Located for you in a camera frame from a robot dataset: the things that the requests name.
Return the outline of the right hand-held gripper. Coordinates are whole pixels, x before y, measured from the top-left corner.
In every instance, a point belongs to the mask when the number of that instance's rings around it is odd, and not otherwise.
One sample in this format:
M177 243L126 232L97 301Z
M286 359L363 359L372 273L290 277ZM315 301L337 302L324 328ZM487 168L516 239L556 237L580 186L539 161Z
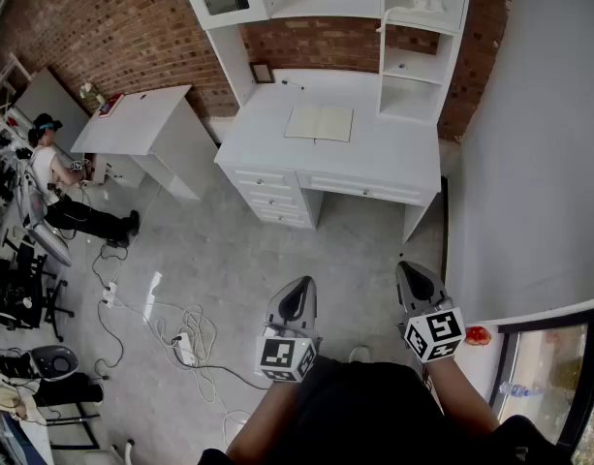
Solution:
M400 261L396 283L401 303L412 303L414 298L440 302L447 297L442 279L418 263ZM452 357L465 337L465 324L458 307L410 318L404 332L405 343L420 362Z

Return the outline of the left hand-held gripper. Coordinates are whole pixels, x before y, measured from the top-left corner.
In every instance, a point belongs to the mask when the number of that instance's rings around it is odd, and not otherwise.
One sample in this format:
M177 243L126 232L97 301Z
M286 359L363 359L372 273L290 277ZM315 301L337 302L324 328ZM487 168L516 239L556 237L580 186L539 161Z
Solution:
M269 301L268 312L316 312L317 286L311 276L289 282ZM301 383L313 367L320 336L316 316L295 321L271 313L256 341L255 372L272 382Z

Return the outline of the blue cover notebook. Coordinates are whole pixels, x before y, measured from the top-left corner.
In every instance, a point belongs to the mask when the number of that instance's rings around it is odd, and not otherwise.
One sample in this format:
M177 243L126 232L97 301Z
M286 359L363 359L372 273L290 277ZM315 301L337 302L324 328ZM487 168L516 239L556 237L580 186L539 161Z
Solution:
M354 111L332 106L294 107L284 132L285 138L349 142Z

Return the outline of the person's left forearm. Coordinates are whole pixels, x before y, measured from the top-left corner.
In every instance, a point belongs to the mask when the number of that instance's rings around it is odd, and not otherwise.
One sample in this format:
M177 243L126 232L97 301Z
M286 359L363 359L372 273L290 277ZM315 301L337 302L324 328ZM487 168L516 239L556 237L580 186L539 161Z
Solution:
M291 423L300 390L298 383L273 383L228 446L236 465L261 465Z

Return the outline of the person's right forearm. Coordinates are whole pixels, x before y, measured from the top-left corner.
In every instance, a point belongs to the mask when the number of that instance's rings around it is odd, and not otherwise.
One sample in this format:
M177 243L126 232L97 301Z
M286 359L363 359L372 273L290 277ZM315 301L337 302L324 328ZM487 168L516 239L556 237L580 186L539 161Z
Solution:
M452 357L425 365L447 419L464 434L483 437L494 432L499 421Z

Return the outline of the small white desk drawer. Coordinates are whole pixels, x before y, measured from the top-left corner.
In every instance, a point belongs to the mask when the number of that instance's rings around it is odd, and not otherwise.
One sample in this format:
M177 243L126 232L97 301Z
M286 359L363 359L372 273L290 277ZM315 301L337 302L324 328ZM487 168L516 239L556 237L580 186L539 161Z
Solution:
M299 203L292 197L286 195L268 194L250 191L247 200L255 205L277 208L298 209Z
M253 206L252 209L261 220L283 223L290 226L311 226L309 216L306 213L285 211L279 208L266 208L262 206Z
M259 172L254 170L234 170L239 184L250 184L266 187L289 187L290 182L283 173Z

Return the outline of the wide white desk drawer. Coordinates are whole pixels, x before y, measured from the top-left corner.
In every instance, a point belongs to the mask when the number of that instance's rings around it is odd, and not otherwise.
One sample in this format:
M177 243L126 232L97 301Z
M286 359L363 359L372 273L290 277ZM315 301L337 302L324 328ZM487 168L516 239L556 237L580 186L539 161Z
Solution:
M415 205L422 205L428 199L428 196L424 197L423 193L418 190L370 180L361 181L354 178L334 177L308 172L298 172L297 178L302 188L317 191Z

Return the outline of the person's black clothing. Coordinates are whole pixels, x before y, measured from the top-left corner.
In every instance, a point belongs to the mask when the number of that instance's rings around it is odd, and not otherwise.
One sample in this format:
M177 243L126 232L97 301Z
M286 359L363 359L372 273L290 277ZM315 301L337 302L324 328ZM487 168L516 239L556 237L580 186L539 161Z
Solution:
M294 417L261 465L573 465L523 416L464 434L407 365L320 356L298 384ZM236 465L226 452L206 449L198 465Z

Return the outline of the white desk with hutch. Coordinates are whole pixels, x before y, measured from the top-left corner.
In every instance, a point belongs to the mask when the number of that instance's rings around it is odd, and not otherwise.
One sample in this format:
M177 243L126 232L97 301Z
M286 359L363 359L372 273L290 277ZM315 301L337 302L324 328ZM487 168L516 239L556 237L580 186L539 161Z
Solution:
M404 207L403 233L410 236L440 192L437 123L451 86L470 0L441 0L442 15L393 12L378 33L385 10L411 0L189 0L234 92L239 110L216 162L247 201L250 191L292 196L314 228L328 193L302 188L297 173L370 180L421 191L422 205ZM358 20L374 29L373 68L359 72L363 40ZM307 50L310 65L274 65L256 60L248 24L320 24L339 39L347 59L338 68L320 64L323 48L303 38L275 38L277 49ZM250 62L267 61L275 82L254 81ZM406 64L399 69L398 64ZM304 86L283 85L282 79ZM297 106L332 106L354 111L349 142L285 138ZM289 187L239 184L234 170L283 173Z

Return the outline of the clear water bottle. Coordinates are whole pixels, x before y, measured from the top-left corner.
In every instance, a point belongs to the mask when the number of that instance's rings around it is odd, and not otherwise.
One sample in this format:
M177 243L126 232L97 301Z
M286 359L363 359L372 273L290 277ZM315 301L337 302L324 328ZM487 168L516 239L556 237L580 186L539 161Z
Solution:
M512 382L503 382L499 386L499 392L503 395L510 397L525 398L530 396L541 395L544 393L544 389L539 386L528 387L522 384L515 384Z

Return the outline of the small white table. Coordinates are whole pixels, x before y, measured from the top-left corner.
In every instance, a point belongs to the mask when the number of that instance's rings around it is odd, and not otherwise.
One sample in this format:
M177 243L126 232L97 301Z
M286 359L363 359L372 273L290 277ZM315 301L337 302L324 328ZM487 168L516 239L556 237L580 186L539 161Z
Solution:
M174 197L199 201L214 182L218 148L186 94L188 85L121 97L109 116L94 113L74 153L127 156Z

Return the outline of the grey round appliance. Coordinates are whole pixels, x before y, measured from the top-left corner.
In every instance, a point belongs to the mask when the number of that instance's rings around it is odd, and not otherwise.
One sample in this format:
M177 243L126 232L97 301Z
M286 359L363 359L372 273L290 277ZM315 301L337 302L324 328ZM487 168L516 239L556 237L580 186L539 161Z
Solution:
M79 368L75 353L64 345L49 345L29 351L32 366L39 377L55 382L74 374Z

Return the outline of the grey office chair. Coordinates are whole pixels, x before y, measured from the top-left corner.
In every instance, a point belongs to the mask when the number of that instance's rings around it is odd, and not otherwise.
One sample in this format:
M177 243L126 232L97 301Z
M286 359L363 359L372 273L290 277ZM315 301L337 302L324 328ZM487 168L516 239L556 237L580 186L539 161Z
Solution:
M68 245L45 220L47 200L38 187L28 160L20 160L16 165L16 202L26 233L60 264L71 266Z

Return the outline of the red book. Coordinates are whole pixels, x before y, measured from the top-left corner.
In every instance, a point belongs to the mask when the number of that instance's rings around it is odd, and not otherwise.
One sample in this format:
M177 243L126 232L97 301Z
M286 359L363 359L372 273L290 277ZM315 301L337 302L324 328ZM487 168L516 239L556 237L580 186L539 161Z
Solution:
M102 104L99 109L99 117L106 118L106 117L111 116L113 114L113 112L115 111L116 107L121 103L121 101L123 100L124 97L125 97L125 94L118 93L118 94L110 97L108 100L106 100L106 102L104 104Z

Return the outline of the white cloth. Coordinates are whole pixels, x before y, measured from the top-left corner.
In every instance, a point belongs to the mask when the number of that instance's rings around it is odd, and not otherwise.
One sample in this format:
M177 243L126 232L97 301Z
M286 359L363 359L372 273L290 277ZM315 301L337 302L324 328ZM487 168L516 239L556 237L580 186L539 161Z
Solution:
M393 6L383 13L381 16L381 24L377 29L381 33L390 19L390 14L393 12L405 12L409 14L428 14L428 15L442 15L446 8L441 0L411 0L406 1L402 5Z

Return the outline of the black office chair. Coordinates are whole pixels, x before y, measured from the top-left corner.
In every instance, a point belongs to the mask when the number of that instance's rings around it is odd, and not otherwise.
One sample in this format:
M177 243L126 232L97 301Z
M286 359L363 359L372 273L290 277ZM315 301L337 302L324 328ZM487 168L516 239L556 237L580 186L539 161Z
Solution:
M35 329L42 323L50 324L55 339L62 343L56 313L73 318L75 313L56 305L60 292L68 287L66 280L58 280L46 287L43 279L56 275L46 271L47 257L39 256L21 263L0 258L0 326L7 330Z

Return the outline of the small flower bunch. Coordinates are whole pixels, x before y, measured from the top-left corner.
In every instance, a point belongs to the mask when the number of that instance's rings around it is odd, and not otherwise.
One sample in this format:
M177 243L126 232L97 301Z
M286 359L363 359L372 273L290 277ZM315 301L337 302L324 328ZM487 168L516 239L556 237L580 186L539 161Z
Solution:
M79 95L84 100L96 101L99 107L106 102L105 97L90 82L86 82L80 87Z

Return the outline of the straw hat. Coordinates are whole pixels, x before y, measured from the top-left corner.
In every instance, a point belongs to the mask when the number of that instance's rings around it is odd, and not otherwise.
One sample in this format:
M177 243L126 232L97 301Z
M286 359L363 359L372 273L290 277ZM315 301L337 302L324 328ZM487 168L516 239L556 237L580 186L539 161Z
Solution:
M0 387L0 411L9 412L17 418L26 416L22 397L15 389Z

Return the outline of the grey cabinet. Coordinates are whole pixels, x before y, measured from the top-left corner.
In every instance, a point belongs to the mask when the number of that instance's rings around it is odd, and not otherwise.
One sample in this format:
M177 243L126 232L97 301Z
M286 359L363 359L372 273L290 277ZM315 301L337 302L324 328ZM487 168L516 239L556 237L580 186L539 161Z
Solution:
M71 149L87 124L89 115L48 68L43 68L27 84L15 101L14 108L21 114L20 119L30 124L41 113L59 120L63 127L55 136L56 146L73 159L80 157Z

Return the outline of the cluttered metal shelf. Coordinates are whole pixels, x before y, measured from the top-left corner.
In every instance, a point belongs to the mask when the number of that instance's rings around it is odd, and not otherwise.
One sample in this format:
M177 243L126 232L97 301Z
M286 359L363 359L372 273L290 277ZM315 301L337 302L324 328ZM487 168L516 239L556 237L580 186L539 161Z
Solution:
M24 117L15 110L15 102L22 91L10 83L14 72L21 73L26 80L32 79L18 58L10 53L7 65L0 72L0 241L7 213L15 199L18 156L30 151L26 129L18 124Z

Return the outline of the black window frame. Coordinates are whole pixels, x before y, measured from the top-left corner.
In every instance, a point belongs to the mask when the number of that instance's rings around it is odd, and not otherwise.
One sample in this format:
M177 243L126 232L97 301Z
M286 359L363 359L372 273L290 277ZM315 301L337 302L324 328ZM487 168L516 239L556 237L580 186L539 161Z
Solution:
M489 404L501 421L520 415L574 465L594 465L594 308L497 327L503 336ZM515 398L503 382L544 389Z

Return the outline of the dark picture frame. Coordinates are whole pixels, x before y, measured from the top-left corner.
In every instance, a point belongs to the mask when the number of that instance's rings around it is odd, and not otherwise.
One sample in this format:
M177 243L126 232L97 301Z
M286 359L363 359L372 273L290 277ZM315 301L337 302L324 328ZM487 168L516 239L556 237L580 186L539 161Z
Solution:
M258 84L275 82L273 70L267 61L254 61L249 63L252 77Z

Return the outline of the black metal frame stand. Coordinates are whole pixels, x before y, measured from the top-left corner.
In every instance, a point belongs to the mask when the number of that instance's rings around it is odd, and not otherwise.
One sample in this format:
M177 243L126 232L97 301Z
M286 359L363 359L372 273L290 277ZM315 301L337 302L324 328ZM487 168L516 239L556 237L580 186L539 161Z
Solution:
M40 382L33 398L38 407L71 404L80 407L81 403L101 405L104 400L104 388L94 383L86 374L75 372L55 382Z

